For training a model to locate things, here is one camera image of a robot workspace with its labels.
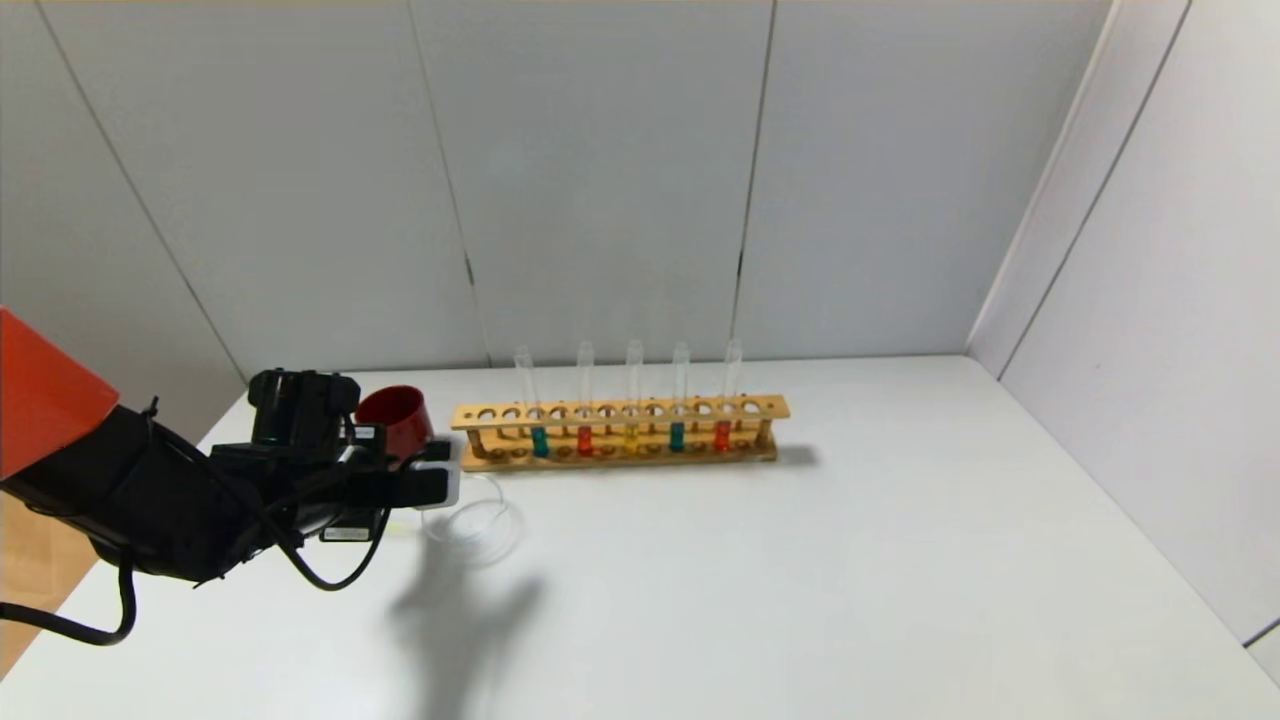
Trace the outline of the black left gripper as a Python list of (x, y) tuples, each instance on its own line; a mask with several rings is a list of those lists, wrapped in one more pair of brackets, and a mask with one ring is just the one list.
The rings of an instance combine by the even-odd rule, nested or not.
[(370, 543), (381, 514), (387, 470), (387, 429), (355, 424), (339, 433), (337, 456), (303, 479), (298, 505), (302, 537), (329, 543)]

